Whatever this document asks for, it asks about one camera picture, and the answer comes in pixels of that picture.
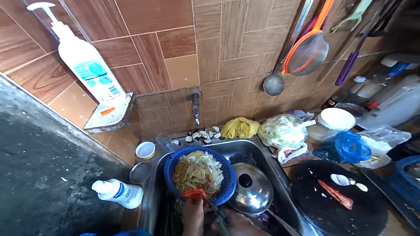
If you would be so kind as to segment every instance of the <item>kitchen sink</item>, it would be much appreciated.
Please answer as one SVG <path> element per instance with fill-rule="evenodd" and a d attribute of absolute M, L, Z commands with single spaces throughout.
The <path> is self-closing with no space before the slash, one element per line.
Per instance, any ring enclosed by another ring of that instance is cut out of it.
<path fill-rule="evenodd" d="M 178 140 L 180 141 L 180 146 L 177 146 L 176 149 L 184 147 L 185 145 L 205 146 L 217 151 L 227 159 L 236 153 L 252 153 L 253 158 L 257 161 L 257 167 L 271 180 L 274 188 L 273 205 L 277 210 L 279 217 L 304 236 L 322 235 L 303 218 L 293 204 L 288 188 L 290 182 L 286 173 L 277 160 L 271 156 L 270 150 L 262 144 L 261 140 L 256 135 L 250 139 L 238 139 L 237 137 L 225 140 L 214 139 L 211 144 L 207 145 L 197 141 L 188 144 L 185 143 L 184 138 L 179 138 Z M 152 165 L 152 172 L 144 185 L 143 207 L 139 228 L 143 228 L 152 234 L 156 228 L 159 208 L 165 201 L 164 196 L 167 187 L 163 176 L 163 169 L 165 161 L 170 155 L 171 153 L 165 153 L 163 148 L 157 145 L 155 156 L 149 160 L 149 163 Z M 257 222 L 255 217 L 249 218 L 254 223 Z M 269 230 L 258 225 L 258 223 L 256 223 L 256 225 L 270 233 Z"/>

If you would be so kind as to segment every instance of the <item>white container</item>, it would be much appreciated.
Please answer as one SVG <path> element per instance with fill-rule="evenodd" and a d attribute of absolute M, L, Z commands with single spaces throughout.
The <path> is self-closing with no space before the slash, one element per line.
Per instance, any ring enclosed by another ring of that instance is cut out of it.
<path fill-rule="evenodd" d="M 30 4 L 27 9 L 42 8 L 52 19 L 51 29 L 60 39 L 58 54 L 100 104 L 111 106 L 123 102 L 126 93 L 98 50 L 76 37 L 67 25 L 58 21 L 49 9 L 53 6 L 53 3 L 38 2 Z"/>
<path fill-rule="evenodd" d="M 101 200 L 116 202 L 121 206 L 134 209 L 140 205 L 143 189 L 140 186 L 125 184 L 114 178 L 108 181 L 98 180 L 92 184 Z"/>
<path fill-rule="evenodd" d="M 336 134 L 351 129 L 356 120 L 354 116 L 343 109 L 326 108 L 315 118 L 316 124 L 306 127 L 307 141 L 312 144 L 322 144 Z"/>
<path fill-rule="evenodd" d="M 145 160 L 155 155 L 156 146 L 152 142 L 142 142 L 136 148 L 136 156 Z"/>

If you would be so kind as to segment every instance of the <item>dish soap bottle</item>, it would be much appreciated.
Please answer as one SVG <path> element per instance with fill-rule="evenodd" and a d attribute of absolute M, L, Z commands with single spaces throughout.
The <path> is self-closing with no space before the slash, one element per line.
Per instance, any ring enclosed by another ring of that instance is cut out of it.
<path fill-rule="evenodd" d="M 50 10 L 53 6 L 54 3 L 38 2 L 30 4 L 27 9 L 33 11 L 42 8 L 51 18 L 51 29 L 60 39 L 58 54 L 100 104 L 108 107 L 122 103 L 126 93 L 98 50 L 76 37 L 67 25 L 58 21 Z"/>
<path fill-rule="evenodd" d="M 116 202 L 121 206 L 134 209 L 140 205 L 143 189 L 140 186 L 125 184 L 114 178 L 107 181 L 98 180 L 92 184 L 101 200 Z"/>

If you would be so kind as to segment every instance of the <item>chopping board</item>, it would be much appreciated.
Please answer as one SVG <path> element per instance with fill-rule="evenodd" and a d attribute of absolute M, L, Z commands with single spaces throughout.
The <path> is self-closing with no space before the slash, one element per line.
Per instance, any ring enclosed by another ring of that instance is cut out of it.
<path fill-rule="evenodd" d="M 367 186 L 363 192 L 355 185 L 340 186 L 330 175 L 344 175 Z M 349 210 L 335 200 L 318 179 L 352 199 Z M 310 160 L 299 164 L 291 181 L 291 193 L 305 217 L 329 235 L 378 236 L 388 220 L 388 211 L 382 193 L 368 179 L 326 160 Z"/>

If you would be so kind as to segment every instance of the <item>plastic cup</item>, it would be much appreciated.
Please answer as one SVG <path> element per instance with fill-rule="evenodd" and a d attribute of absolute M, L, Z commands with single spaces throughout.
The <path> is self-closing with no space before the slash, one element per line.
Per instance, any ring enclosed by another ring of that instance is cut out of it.
<path fill-rule="evenodd" d="M 142 142 L 136 148 L 136 156 L 145 160 L 155 155 L 155 144 L 152 142 Z"/>
<path fill-rule="evenodd" d="M 156 137 L 156 142 L 162 146 L 166 151 L 172 152 L 173 151 L 173 143 L 171 140 L 171 136 L 164 132 L 164 133 L 160 133 L 157 137 Z"/>

